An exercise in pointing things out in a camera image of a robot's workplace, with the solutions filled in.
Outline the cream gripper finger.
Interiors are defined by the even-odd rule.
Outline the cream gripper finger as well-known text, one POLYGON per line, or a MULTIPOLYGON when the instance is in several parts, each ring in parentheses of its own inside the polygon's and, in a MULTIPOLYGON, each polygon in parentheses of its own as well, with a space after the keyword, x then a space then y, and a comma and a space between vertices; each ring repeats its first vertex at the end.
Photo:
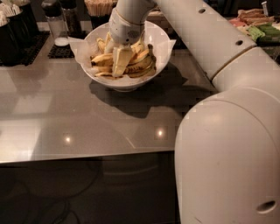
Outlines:
POLYGON ((115 47, 115 42, 111 37, 111 34, 108 32, 106 39, 105 39, 105 48, 104 48, 104 52, 105 53, 111 53, 113 51, 115 47))
POLYGON ((112 75, 120 77, 124 74, 126 66, 132 58, 133 51, 129 45, 119 45, 113 50, 112 75))

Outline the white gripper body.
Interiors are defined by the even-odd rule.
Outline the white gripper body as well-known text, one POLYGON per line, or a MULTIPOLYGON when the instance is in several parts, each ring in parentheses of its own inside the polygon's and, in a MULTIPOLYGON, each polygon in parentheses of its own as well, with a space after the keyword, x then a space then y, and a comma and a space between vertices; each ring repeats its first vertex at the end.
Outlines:
POLYGON ((109 33, 117 44, 132 45, 136 43, 144 31, 145 13, 134 10, 126 18, 114 8, 109 19, 109 33))

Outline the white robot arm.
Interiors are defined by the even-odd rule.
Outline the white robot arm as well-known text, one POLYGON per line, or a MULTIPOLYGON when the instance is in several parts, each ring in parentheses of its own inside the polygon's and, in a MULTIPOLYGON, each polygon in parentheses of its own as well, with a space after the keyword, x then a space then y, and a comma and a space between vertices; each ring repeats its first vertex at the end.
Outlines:
POLYGON ((182 224, 280 224, 280 67, 204 0, 118 0, 116 43, 159 7, 217 89, 185 115, 175 172, 182 224))

